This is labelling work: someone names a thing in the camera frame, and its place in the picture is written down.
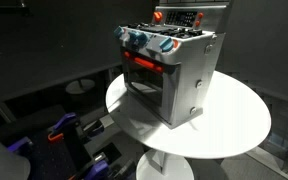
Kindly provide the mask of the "purple clamp with orange tip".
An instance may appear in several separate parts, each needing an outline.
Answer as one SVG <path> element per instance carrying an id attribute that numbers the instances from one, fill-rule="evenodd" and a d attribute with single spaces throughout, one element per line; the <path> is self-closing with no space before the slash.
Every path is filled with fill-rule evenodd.
<path id="1" fill-rule="evenodd" d="M 64 137 L 63 130 L 76 121 L 77 115 L 74 112 L 63 115 L 53 126 L 52 131 L 48 134 L 47 139 L 50 143 L 61 140 Z"/>

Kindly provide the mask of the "left blue stove knob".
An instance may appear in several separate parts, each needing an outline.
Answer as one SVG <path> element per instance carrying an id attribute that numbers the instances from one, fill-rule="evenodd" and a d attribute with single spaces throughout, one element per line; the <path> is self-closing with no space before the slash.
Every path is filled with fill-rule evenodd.
<path id="1" fill-rule="evenodd" d="M 119 26 L 114 30 L 114 36 L 120 38 L 125 33 L 125 30 Z"/>

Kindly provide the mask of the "grey toy oven stove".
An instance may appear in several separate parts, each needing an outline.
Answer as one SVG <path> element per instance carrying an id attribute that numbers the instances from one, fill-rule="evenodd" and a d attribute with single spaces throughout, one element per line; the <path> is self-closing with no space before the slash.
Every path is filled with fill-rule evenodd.
<path id="1" fill-rule="evenodd" d="M 230 1 L 163 4 L 154 11 L 163 14 L 161 22 L 156 22 L 153 16 L 149 23 L 121 26 L 125 33 L 116 38 L 120 42 L 125 86 L 169 128 L 203 112 L 231 8 Z M 199 19 L 198 13 L 203 13 L 203 18 Z M 200 26 L 195 26 L 196 21 L 201 22 Z M 147 43 L 131 44 L 130 31 L 145 33 Z M 168 37 L 174 47 L 163 52 L 159 44 Z M 127 59 L 125 51 L 162 66 L 164 71 L 154 72 Z"/>

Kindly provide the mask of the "grey translucent object corner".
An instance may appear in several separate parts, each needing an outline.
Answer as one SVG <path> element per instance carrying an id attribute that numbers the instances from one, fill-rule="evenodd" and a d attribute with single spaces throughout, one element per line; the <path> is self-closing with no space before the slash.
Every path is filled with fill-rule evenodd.
<path id="1" fill-rule="evenodd" d="M 27 180 L 30 170 L 26 158 L 10 152 L 0 143 L 0 180 Z"/>

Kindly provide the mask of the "purple clamp far left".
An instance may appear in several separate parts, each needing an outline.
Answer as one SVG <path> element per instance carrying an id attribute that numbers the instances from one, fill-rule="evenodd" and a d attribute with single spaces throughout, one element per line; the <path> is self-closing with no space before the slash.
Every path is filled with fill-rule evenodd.
<path id="1" fill-rule="evenodd" d="M 28 146 L 32 146 L 32 145 L 33 145 L 33 143 L 32 143 L 30 138 L 23 137 L 20 140 L 16 141 L 15 143 L 11 144 L 10 146 L 8 146 L 7 149 L 10 152 L 16 152 L 23 147 L 28 147 Z"/>

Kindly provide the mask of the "blue stove knob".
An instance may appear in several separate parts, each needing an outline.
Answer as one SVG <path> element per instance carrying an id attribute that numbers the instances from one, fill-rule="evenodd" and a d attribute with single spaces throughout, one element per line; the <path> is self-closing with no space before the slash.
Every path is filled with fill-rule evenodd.
<path id="1" fill-rule="evenodd" d="M 163 52 L 169 52 L 174 47 L 174 42 L 170 37 L 168 37 L 159 44 L 159 47 Z"/>
<path id="2" fill-rule="evenodd" d="M 119 26 L 114 30 L 114 36 L 120 38 L 125 33 L 125 30 Z"/>
<path id="3" fill-rule="evenodd" d="M 148 41 L 148 37 L 143 32 L 130 31 L 129 32 L 129 42 L 135 45 L 145 45 Z"/>

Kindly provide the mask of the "large orange panel knob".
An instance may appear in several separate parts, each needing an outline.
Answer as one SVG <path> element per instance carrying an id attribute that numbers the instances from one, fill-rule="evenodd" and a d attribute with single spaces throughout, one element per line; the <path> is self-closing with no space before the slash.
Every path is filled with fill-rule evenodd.
<path id="1" fill-rule="evenodd" d="M 163 14 L 159 11 L 156 11 L 153 13 L 153 16 L 154 16 L 154 20 L 156 22 L 161 22 L 162 21 L 162 18 L 163 18 Z"/>

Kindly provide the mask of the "purple clamp lower front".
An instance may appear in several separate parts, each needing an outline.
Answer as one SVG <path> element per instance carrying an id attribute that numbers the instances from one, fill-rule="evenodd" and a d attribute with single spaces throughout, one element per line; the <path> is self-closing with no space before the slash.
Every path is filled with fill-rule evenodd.
<path id="1" fill-rule="evenodd" d="M 109 171 L 108 159 L 104 153 L 94 157 L 68 180 L 101 180 Z"/>

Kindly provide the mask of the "white round table base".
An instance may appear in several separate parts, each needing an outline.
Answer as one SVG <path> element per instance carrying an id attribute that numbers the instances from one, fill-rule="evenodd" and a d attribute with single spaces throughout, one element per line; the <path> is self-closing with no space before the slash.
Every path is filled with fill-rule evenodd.
<path id="1" fill-rule="evenodd" d="M 194 180 L 194 174 L 184 157 L 151 149 L 137 164 L 136 180 Z"/>

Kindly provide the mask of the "right blue stove knob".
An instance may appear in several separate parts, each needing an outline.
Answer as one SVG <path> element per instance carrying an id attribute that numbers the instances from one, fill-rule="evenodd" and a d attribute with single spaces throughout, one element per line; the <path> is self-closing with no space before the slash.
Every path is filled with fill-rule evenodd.
<path id="1" fill-rule="evenodd" d="M 159 47 L 163 52 L 169 52 L 174 47 L 174 42 L 170 37 L 168 37 L 159 44 Z"/>

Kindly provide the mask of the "middle blue stove knob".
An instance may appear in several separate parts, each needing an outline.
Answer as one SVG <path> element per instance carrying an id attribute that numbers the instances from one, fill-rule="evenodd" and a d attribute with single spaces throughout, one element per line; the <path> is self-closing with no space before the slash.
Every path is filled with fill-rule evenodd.
<path id="1" fill-rule="evenodd" d="M 143 32 L 130 31 L 129 32 L 129 42 L 135 45 L 145 45 L 148 41 L 148 37 Z"/>

